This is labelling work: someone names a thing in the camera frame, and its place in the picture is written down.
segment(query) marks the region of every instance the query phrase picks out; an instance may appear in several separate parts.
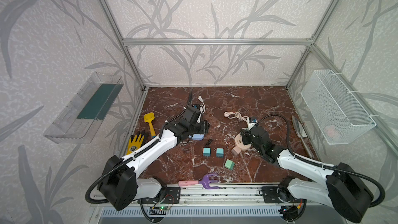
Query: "white power cord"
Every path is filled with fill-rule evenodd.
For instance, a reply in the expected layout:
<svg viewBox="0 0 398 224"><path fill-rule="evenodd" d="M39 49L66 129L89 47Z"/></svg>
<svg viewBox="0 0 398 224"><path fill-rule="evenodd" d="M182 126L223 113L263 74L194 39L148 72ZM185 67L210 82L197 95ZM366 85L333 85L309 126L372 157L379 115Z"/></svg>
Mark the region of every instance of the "white power cord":
<svg viewBox="0 0 398 224"><path fill-rule="evenodd" d="M247 116L242 116L242 115L240 114L240 112L224 112L224 117L227 117L227 118L237 118L237 119L239 119L239 120L242 120L242 121L245 121L245 122L249 123L249 117L247 117Z"/></svg>
<svg viewBox="0 0 398 224"><path fill-rule="evenodd" d="M199 100L200 102L202 102L202 104L200 104L200 106L201 106L200 111L201 111L202 113L205 113L205 111L206 111L206 106L205 106L205 102L204 102L203 99L202 99L202 96L199 95L198 100Z"/></svg>

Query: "marble surface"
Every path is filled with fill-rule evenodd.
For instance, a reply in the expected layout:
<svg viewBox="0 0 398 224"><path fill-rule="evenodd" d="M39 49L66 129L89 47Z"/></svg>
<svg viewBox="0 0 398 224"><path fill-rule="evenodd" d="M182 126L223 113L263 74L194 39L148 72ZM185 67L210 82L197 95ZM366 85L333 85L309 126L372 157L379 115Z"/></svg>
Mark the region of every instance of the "marble surface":
<svg viewBox="0 0 398 224"><path fill-rule="evenodd" d="M181 112L187 102L190 89L190 87L151 87L136 130L149 131L148 124L144 122L144 114L154 112L155 120L152 123L158 134L166 119ZM289 120L291 127L289 136L294 151L306 155L300 139L292 128L292 115L298 116L285 87L193 87L194 104L200 103L197 98L199 95L206 104L204 119L210 123L209 133L201 141L180 143L165 152L148 166L141 178L157 177L171 184L178 183L179 180L198 180L206 173L216 172L220 175L221 182L227 183L280 182L287 175L305 179L295 172L268 164L253 148L246 152L242 151L237 156L231 151L235 147L235 135L247 125L236 118L224 117L224 112L238 111L243 116L257 117L257 119L277 113ZM261 126L269 132L272 142L286 147L286 123L283 119L269 117L261 123ZM210 138L213 139L209 146L211 156L204 157L203 147ZM223 158L216 157L216 148L224 149ZM233 170L224 167L227 159L235 162Z"/></svg>

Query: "knife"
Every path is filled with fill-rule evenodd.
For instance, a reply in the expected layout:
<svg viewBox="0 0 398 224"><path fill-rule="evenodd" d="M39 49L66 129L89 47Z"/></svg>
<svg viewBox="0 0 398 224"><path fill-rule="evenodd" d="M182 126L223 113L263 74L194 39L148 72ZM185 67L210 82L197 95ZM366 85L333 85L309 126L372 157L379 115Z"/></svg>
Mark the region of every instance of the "knife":
<svg viewBox="0 0 398 224"><path fill-rule="evenodd" d="M301 123L299 122L299 120L292 116L292 122L293 122L293 127L296 131L297 136L301 139L302 142L302 146L304 146L305 151L307 152L308 156L311 159L314 159L314 154L311 152L311 149L307 146L307 144L304 142L304 139L302 138L302 135L300 133L300 131L305 132L304 128L302 127Z"/></svg>

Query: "pink block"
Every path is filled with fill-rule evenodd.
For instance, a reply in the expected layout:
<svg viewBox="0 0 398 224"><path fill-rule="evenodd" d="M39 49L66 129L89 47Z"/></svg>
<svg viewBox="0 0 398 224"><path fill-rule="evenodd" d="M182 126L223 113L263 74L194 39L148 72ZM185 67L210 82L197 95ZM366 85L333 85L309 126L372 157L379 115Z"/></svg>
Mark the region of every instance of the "pink block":
<svg viewBox="0 0 398 224"><path fill-rule="evenodd" d="M238 155L242 150L239 147L234 147L232 149L232 153L234 154L234 156Z"/></svg>

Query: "metal vent grille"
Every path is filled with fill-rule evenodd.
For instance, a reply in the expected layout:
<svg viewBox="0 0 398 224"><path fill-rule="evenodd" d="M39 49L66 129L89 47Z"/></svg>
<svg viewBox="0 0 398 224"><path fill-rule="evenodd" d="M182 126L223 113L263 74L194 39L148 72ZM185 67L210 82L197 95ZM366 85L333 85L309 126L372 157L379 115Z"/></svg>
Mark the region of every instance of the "metal vent grille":
<svg viewBox="0 0 398 224"><path fill-rule="evenodd" d="M278 206L217 206L217 207L172 207L167 217L279 217ZM139 207L127 207L116 211L113 207L104 207L101 217L142 217Z"/></svg>

